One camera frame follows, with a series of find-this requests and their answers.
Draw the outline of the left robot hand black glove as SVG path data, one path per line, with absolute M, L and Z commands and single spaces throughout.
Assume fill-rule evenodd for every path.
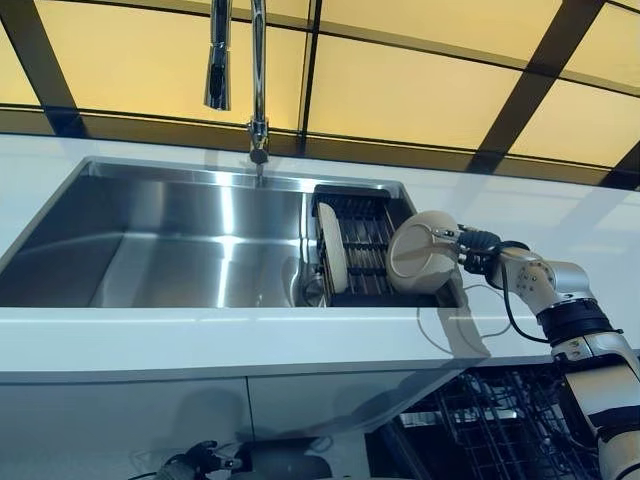
M 155 479 L 207 479 L 222 469 L 222 460 L 214 453 L 218 442 L 200 442 L 183 453 L 169 458 L 155 474 Z

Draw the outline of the right robot hand black glove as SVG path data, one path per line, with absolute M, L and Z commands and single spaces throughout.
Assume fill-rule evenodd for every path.
M 462 224 L 455 228 L 438 227 L 434 235 L 451 245 L 457 262 L 472 274 L 489 271 L 494 250 L 501 243 L 501 238 L 492 232 Z

